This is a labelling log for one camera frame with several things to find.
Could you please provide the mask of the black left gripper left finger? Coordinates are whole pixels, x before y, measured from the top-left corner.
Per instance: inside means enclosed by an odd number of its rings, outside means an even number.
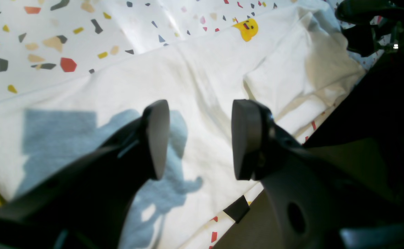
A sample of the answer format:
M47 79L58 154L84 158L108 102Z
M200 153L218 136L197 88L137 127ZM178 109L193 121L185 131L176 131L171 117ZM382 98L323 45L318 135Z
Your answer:
M160 180L167 160L166 100L102 145L0 207L0 246L7 249L116 249L139 189Z

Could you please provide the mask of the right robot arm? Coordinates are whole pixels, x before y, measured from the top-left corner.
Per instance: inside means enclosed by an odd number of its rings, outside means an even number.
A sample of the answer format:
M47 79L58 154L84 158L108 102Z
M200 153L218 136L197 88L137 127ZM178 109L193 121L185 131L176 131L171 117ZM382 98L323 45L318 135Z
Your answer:
M348 50L384 54L306 143L235 100L238 180L259 180L279 249L404 249L404 0L344 0Z

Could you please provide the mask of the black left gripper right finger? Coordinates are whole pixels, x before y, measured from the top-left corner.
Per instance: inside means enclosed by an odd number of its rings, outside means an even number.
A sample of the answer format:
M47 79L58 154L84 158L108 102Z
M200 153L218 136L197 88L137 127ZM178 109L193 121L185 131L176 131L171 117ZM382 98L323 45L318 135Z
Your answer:
M284 249L404 249L404 210L307 151L269 108L232 106L237 180L260 181Z

